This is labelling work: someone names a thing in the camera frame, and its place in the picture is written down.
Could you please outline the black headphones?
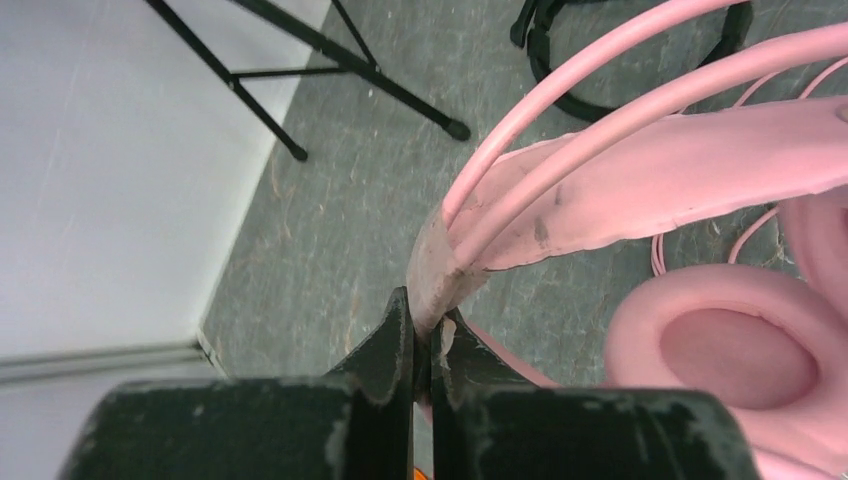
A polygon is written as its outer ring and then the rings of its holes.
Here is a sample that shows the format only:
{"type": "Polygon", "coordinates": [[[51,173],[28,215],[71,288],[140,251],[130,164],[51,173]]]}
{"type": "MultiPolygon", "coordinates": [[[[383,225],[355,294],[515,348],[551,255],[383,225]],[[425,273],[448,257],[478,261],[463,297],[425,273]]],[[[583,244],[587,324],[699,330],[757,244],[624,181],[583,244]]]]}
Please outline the black headphones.
{"type": "MultiPolygon", "coordinates": [[[[528,57],[531,73],[541,83],[553,71],[551,63],[551,35],[555,18],[564,9],[592,9],[594,1],[526,1],[510,27],[510,41],[523,49],[528,57]]],[[[564,92],[552,105],[565,115],[588,123],[595,123],[616,110],[602,104],[601,97],[612,94],[614,87],[623,87],[639,95],[648,88],[648,79],[667,81],[715,61],[726,58],[744,48],[744,41],[753,21],[754,9],[750,1],[727,7],[717,42],[698,64],[691,59],[703,48],[711,36],[700,32],[684,39],[673,34],[668,40],[651,41],[647,46],[631,47],[617,60],[602,66],[601,79],[594,93],[564,92]]]]}

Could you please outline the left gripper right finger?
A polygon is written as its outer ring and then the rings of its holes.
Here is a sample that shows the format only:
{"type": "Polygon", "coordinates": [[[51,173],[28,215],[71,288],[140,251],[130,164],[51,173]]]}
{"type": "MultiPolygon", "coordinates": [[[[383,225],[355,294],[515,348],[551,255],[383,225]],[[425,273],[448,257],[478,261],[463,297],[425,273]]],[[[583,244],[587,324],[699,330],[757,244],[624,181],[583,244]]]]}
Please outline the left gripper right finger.
{"type": "Polygon", "coordinates": [[[439,479],[754,479],[730,413],[678,389],[547,388],[451,311],[431,335],[439,479]]]}

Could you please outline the pink headphones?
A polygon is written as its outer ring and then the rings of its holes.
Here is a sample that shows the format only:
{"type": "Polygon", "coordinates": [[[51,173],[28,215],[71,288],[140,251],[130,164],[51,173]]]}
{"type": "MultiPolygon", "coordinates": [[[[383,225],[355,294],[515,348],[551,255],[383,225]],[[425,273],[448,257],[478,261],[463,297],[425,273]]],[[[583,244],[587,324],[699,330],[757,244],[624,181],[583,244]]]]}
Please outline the pink headphones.
{"type": "Polygon", "coordinates": [[[616,386],[694,387],[735,415],[769,479],[847,471],[847,100],[686,108],[843,56],[845,23],[763,41],[638,97],[584,130],[511,151],[555,99],[629,48],[719,1],[666,1],[582,49],[475,151],[423,225],[407,269],[428,338],[490,273],[776,203],[801,279],[734,262],[657,274],[620,305],[616,386]]]}

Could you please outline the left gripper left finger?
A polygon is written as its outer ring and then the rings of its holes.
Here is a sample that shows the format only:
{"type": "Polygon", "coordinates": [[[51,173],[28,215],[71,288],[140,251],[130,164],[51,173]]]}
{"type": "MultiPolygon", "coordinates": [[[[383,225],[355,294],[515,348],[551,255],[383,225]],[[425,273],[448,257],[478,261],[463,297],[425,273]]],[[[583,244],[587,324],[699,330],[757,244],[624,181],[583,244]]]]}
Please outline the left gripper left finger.
{"type": "Polygon", "coordinates": [[[319,376],[135,381],[84,422],[63,479],[410,479],[407,293],[319,376]]]}

